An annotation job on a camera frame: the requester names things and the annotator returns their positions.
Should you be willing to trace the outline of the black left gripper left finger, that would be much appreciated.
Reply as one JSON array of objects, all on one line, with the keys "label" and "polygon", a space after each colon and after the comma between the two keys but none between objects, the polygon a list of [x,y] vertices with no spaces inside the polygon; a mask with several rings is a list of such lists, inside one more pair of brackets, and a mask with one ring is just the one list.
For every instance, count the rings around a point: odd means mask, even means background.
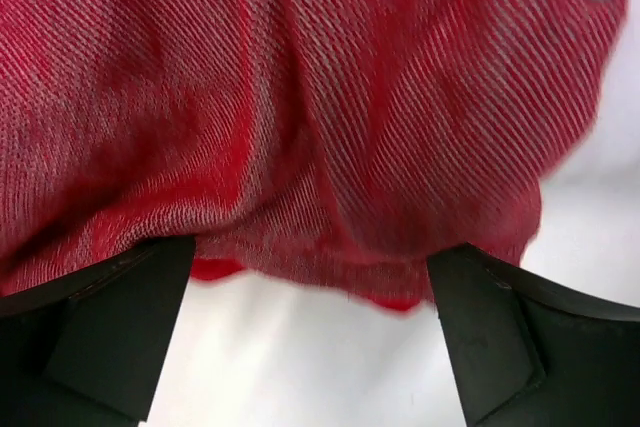
[{"label": "black left gripper left finger", "polygon": [[2,298],[2,425],[146,421],[194,252],[153,240]]}]

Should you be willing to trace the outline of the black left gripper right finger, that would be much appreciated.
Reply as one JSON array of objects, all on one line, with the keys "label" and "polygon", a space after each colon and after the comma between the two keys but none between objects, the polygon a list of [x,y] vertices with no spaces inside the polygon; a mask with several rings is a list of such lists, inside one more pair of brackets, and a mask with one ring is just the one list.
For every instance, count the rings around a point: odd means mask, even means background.
[{"label": "black left gripper right finger", "polygon": [[638,425],[638,308],[469,244],[427,270],[467,425]]}]

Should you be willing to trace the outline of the white pillow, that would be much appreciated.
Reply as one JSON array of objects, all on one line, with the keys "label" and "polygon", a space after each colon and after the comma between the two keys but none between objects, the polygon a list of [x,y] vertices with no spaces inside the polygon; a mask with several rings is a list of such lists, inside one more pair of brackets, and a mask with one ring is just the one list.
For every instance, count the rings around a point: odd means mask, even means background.
[{"label": "white pillow", "polygon": [[[571,288],[639,301],[639,0],[585,142],[543,188],[524,266]],[[191,284],[153,426],[460,426],[435,311],[387,314],[252,275]]]}]

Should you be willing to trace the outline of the red patterned pillowcase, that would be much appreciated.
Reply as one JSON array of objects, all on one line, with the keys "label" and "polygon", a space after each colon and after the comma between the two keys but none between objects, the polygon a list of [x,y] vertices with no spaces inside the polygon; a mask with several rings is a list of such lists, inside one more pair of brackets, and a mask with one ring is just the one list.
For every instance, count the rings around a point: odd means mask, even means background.
[{"label": "red patterned pillowcase", "polygon": [[405,311],[518,264],[627,0],[1,0],[1,291],[151,238]]}]

